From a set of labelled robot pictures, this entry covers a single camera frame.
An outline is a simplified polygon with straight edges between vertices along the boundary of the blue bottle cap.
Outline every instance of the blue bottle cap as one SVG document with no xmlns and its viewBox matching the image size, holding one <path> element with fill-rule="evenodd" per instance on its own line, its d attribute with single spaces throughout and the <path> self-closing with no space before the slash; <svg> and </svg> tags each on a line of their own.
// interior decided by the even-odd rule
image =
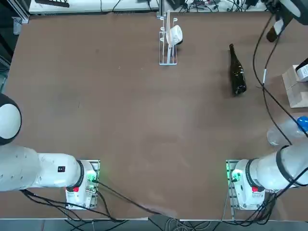
<svg viewBox="0 0 308 231">
<path fill-rule="evenodd" d="M 303 127 L 305 131 L 308 131 L 308 117 L 307 116 L 301 116 L 297 119 L 300 126 Z"/>
</svg>

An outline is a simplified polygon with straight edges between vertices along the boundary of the bottle neck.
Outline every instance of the bottle neck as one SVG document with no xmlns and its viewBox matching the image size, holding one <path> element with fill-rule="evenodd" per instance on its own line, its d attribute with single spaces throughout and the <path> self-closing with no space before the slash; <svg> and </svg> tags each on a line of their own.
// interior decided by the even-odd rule
<svg viewBox="0 0 308 231">
<path fill-rule="evenodd" d="M 236 54 L 235 54 L 235 50 L 234 50 L 234 45 L 230 44 L 229 48 L 230 48 L 231 58 L 236 58 Z"/>
</svg>

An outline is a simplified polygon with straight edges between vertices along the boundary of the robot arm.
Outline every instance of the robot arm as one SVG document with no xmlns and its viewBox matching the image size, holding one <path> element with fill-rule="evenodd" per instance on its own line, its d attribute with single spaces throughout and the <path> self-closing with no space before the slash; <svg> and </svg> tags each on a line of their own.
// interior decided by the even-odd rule
<svg viewBox="0 0 308 231">
<path fill-rule="evenodd" d="M 67 202 L 95 207 L 97 183 L 92 180 L 97 180 L 97 172 L 92 164 L 67 154 L 38 154 L 9 144 L 18 135 L 21 122 L 17 104 L 0 93 L 0 191 L 65 187 Z"/>
<path fill-rule="evenodd" d="M 265 190 L 284 189 L 308 167 L 308 142 L 286 146 L 265 157 L 240 160 L 231 174 L 239 208 L 257 210 L 264 201 Z M 292 187 L 306 186 L 308 172 Z"/>
<path fill-rule="evenodd" d="M 267 8 L 276 14 L 277 22 L 267 33 L 267 39 L 274 42 L 292 19 L 308 25 L 308 1 L 306 0 L 262 0 Z"/>
</svg>

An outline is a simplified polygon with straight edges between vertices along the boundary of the white cup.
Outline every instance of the white cup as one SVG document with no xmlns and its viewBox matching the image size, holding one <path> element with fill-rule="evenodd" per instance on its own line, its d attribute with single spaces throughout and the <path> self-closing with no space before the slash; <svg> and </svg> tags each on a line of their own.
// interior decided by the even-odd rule
<svg viewBox="0 0 308 231">
<path fill-rule="evenodd" d="M 169 36 L 167 35 L 167 42 L 169 45 L 177 45 L 183 39 L 182 29 L 179 25 L 175 25 L 170 29 L 171 33 L 171 42 L 168 41 Z"/>
</svg>

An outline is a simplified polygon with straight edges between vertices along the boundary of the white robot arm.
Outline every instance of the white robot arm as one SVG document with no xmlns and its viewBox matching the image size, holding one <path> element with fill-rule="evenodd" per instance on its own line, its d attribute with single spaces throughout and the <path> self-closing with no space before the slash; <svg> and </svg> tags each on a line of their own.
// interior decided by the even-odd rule
<svg viewBox="0 0 308 231">
<path fill-rule="evenodd" d="M 265 190 L 284 189 L 308 167 L 308 142 L 286 146 L 265 157 L 240 160 L 231 174 L 239 208 L 257 210 L 263 203 Z M 292 187 L 306 186 L 308 172 Z"/>
<path fill-rule="evenodd" d="M 95 207 L 97 184 L 92 180 L 97 180 L 97 172 L 90 161 L 67 154 L 38 154 L 9 144 L 18 135 L 21 121 L 17 104 L 0 94 L 0 191 L 65 187 L 67 202 Z"/>
</svg>

